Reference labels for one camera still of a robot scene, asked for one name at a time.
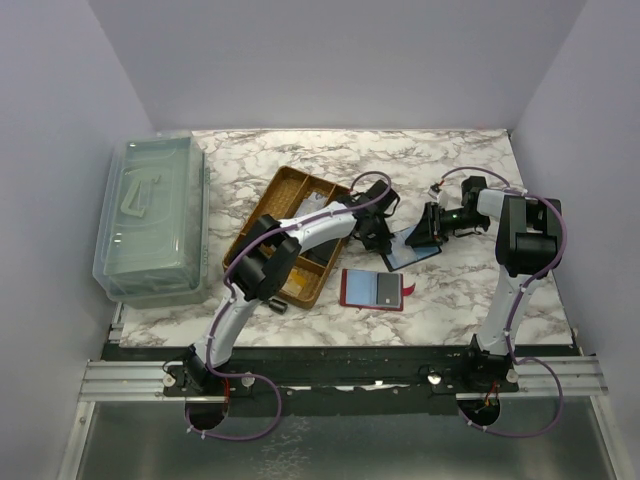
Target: black object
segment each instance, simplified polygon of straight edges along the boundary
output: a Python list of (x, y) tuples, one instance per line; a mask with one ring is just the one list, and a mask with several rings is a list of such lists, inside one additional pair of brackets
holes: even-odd
[(462, 208), (445, 210), (435, 202), (427, 202), (420, 223), (407, 237), (405, 245), (435, 247), (449, 241), (449, 235), (468, 235), (458, 233), (462, 230), (482, 228), (486, 232), (491, 221), (478, 213), (478, 196), (485, 188), (484, 177), (471, 176), (462, 182)]
[(275, 298), (272, 298), (271, 300), (269, 300), (267, 305), (271, 310), (273, 310), (276, 313), (279, 313), (280, 315), (283, 315), (289, 308), (288, 304), (286, 304), (282, 300), (277, 300)]
[(484, 400), (458, 400), (460, 410), (476, 425), (493, 425), (500, 417), (500, 401), (493, 400), (485, 405)]
[[(341, 195), (336, 200), (348, 207), (355, 207), (379, 197), (386, 190), (387, 184), (383, 180), (378, 180), (369, 190), (360, 195)], [(393, 190), (389, 192), (373, 205), (354, 212), (357, 222), (354, 232), (357, 233), (364, 248), (370, 252), (391, 253), (391, 238), (393, 234), (389, 231), (385, 218), (385, 211), (394, 202), (399, 202), (400, 196)]]
[[(251, 242), (279, 227), (280, 222), (271, 215), (262, 215), (233, 251), (231, 260), (240, 255)], [(256, 247), (242, 257), (231, 275), (231, 281), (240, 287), (247, 301), (254, 298), (268, 301), (278, 293), (287, 282), (301, 249), (298, 240), (285, 232), (267, 238), (263, 245), (274, 249), (270, 257)]]
[(198, 430), (211, 430), (227, 417), (227, 404), (224, 403), (190, 403), (184, 405), (185, 418), (189, 417), (191, 426)]
[(336, 249), (336, 245), (338, 245), (339, 241), (340, 239), (336, 239), (321, 243), (317, 247), (313, 247), (307, 251), (305, 253), (305, 257), (318, 265), (326, 267), (329, 264), (331, 255), (333, 255), (333, 251)]
[(400, 306), (401, 276), (397, 273), (379, 273), (376, 303), (380, 306)]
[(510, 355), (491, 355), (480, 350), (474, 334), (471, 345), (462, 356), (462, 380), (469, 390), (482, 391), (494, 380), (504, 380), (512, 366)]
[(182, 392), (191, 396), (222, 395), (224, 385), (222, 379), (211, 375), (204, 362), (196, 355), (193, 345), (183, 351), (181, 365), (170, 365), (165, 372), (176, 381), (171, 387), (176, 392)]
[[(562, 213), (559, 200), (547, 200)], [(505, 197), (496, 240), (496, 260), (511, 277), (533, 275), (549, 265), (561, 241), (560, 222), (542, 202)]]
[[(236, 347), (231, 359), (218, 367), (224, 372), (254, 372), (272, 379), (286, 398), (283, 415), (334, 416), (367, 414), (429, 413), (432, 415), (457, 415), (456, 394), (487, 392), (492, 382), (481, 389), (471, 390), (460, 378), (460, 358), (467, 347)], [(102, 359), (108, 361), (164, 361), (172, 360), (186, 348), (138, 347), (125, 348), (106, 344)], [(566, 356), (579, 354), (575, 346), (517, 346), (516, 355)], [(164, 389), (167, 397), (220, 396), (224, 394), (221, 379), (213, 377), (205, 388), (194, 388), (184, 383), (184, 366), (172, 365), (168, 371), (178, 381)], [(438, 385), (431, 385), (427, 375), (441, 375)], [(384, 379), (387, 384), (409, 385), (367, 391), (358, 385), (371, 385)], [(240, 379), (230, 379), (230, 415), (236, 417), (260, 417), (273, 415), (275, 398), (273, 391), (262, 382), (255, 382), (248, 389)], [(287, 387), (309, 385), (309, 391), (296, 391), (286, 395)], [(334, 385), (356, 385), (354, 391), (341, 392)], [(517, 385), (498, 382), (500, 392), (517, 391)]]

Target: woven basket tray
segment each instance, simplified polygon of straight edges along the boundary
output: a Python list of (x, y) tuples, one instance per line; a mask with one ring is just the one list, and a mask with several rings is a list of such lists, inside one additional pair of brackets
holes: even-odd
[[(281, 167), (276, 172), (271, 183), (269, 183), (267, 190), (262, 195), (262, 198), (260, 198), (251, 216), (242, 227), (240, 235), (238, 235), (233, 245), (231, 245), (231, 248), (225, 254), (222, 262), (225, 271), (229, 267), (229, 256), (231, 252), (235, 249), (236, 245), (244, 239), (250, 226), (258, 217), (269, 214), (276, 220), (291, 218), (298, 210), (302, 201), (311, 195), (312, 192), (319, 192), (325, 195), (328, 197), (326, 203), (330, 203), (335, 200), (338, 195), (348, 193), (349, 189), (342, 185), (314, 177), (313, 175), (308, 175), (295, 168)], [(298, 273), (307, 280), (307, 283), (297, 297), (292, 297), (283, 291), (280, 291), (278, 296), (292, 305), (301, 308), (309, 309), (313, 307), (345, 243), (346, 239), (342, 239), (337, 243), (329, 259), (329, 263), (326, 266), (312, 262), (308, 258), (305, 258), (304, 254), (299, 256), (296, 259), (296, 269)]]

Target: clear plastic container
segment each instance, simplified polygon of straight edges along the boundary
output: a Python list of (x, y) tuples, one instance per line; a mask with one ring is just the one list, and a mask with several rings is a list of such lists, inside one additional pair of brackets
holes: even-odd
[(93, 264), (110, 299), (135, 308), (204, 301), (208, 179), (189, 134), (116, 150)]

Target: white wall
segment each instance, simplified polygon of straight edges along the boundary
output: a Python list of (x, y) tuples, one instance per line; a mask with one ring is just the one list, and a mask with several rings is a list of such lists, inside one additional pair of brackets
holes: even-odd
[(640, 473), (640, 2), (587, 3), (512, 140), (527, 187), (562, 199), (560, 293)]
[(514, 128), (584, 0), (89, 0), (155, 127)]
[(0, 478), (55, 478), (113, 304), (91, 277), (115, 140), (150, 123), (84, 0), (0, 15)]

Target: marble surface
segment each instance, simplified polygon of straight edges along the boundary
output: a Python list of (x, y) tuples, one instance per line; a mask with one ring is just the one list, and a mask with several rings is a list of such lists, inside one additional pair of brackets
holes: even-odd
[[(283, 165), (349, 185), (359, 173), (387, 172), (402, 201), (391, 231), (420, 219), (427, 189), (456, 166), (493, 170), (521, 186), (505, 131), (199, 131), (194, 132), (211, 167), (209, 220), (211, 297), (201, 305), (134, 310), (126, 307), (121, 345), (184, 346), (207, 327), (223, 294), (222, 255)], [(459, 205), (464, 174), (449, 177), (449, 208)], [(371, 183), (366, 182), (363, 188)], [(490, 186), (499, 186), (493, 180)], [(343, 250), (311, 310), (293, 306), (285, 315), (259, 306), (241, 332), (242, 346), (465, 345), (485, 318), (498, 280), (494, 256), (497, 226), (481, 236), (452, 239), (443, 253), (403, 269), (415, 293), (404, 312), (358, 310), (338, 305), (343, 268), (386, 271), (378, 255), (357, 241)], [(570, 344), (564, 309), (551, 277), (531, 299), (518, 344)]]

